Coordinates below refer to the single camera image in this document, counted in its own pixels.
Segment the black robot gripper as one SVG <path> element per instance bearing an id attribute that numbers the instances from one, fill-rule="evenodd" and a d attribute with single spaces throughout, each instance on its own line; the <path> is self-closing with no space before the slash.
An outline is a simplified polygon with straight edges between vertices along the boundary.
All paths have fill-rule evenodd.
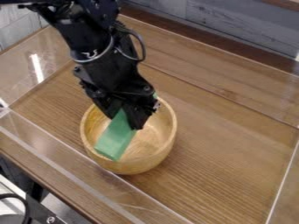
<path id="1" fill-rule="evenodd" d="M 112 119 L 117 111 L 125 112 L 132 130 L 141 130 L 156 111 L 155 88 L 139 73 L 140 58 L 132 43 L 71 52 L 79 68 L 73 71 L 87 96 L 105 117 Z"/>

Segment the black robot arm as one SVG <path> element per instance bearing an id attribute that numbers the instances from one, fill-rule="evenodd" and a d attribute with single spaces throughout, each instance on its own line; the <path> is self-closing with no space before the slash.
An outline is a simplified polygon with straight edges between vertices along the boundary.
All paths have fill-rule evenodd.
<path id="1" fill-rule="evenodd" d="M 128 127 L 140 130 L 155 112 L 155 88 L 137 70 L 145 48 L 139 35 L 117 20 L 117 0 L 21 0 L 60 33 L 77 63 L 73 75 L 104 115 L 125 113 Z"/>

